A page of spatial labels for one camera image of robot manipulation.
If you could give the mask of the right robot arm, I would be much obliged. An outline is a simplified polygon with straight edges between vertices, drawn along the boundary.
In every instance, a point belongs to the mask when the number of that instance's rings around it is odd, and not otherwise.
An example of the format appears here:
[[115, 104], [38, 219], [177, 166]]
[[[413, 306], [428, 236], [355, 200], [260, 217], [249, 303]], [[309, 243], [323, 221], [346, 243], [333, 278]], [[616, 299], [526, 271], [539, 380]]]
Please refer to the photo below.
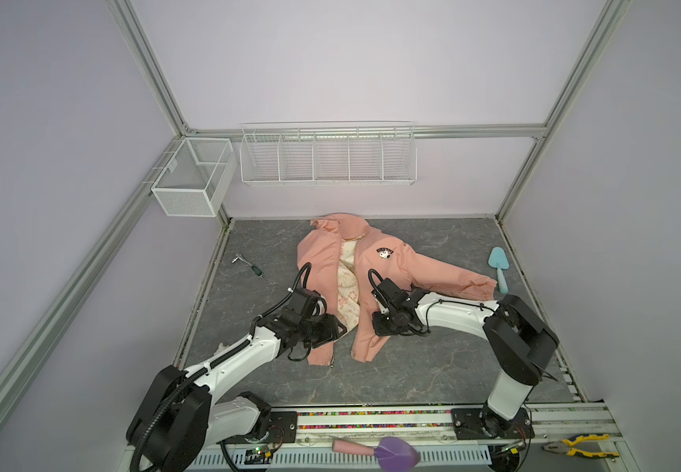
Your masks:
[[452, 409], [458, 440], [527, 441], [535, 436], [525, 401], [550, 376], [547, 367], [559, 339], [520, 297], [467, 301], [422, 288], [405, 290], [389, 278], [371, 286], [379, 305], [373, 314], [377, 336], [428, 336], [431, 328], [449, 328], [491, 346], [501, 372], [483, 406]]

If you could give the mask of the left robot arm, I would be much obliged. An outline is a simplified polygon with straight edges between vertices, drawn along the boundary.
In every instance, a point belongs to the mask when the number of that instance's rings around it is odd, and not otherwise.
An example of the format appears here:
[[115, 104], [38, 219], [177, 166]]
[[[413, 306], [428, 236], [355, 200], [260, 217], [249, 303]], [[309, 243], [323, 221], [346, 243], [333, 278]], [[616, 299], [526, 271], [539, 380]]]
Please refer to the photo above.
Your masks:
[[126, 434], [134, 449], [130, 470], [142, 470], [147, 460], [151, 471], [184, 471], [211, 444], [269, 439], [277, 430], [269, 403], [249, 391], [230, 401], [222, 397], [261, 366], [281, 356], [304, 361], [346, 334], [327, 301], [309, 289], [311, 269], [303, 265], [288, 294], [253, 319], [236, 344], [199, 364], [170, 365], [155, 376]]

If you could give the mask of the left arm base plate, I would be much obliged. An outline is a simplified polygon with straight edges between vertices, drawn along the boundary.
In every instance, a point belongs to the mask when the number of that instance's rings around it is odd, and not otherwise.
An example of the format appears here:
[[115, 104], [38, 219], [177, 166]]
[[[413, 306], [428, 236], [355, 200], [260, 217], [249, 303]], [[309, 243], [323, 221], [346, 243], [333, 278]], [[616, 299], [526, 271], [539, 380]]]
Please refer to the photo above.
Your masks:
[[298, 433], [298, 413], [295, 410], [271, 411], [257, 421], [246, 435], [233, 436], [226, 444], [294, 444]]

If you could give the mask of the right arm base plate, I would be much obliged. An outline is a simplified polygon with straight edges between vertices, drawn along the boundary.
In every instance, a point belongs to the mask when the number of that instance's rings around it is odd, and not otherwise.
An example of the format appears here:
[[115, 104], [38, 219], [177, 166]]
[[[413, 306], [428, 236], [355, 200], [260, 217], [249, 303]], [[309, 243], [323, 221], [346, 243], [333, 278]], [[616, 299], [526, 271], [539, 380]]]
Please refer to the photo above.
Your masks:
[[535, 438], [529, 411], [521, 407], [511, 420], [484, 407], [453, 408], [450, 411], [456, 438], [476, 440], [529, 440]]

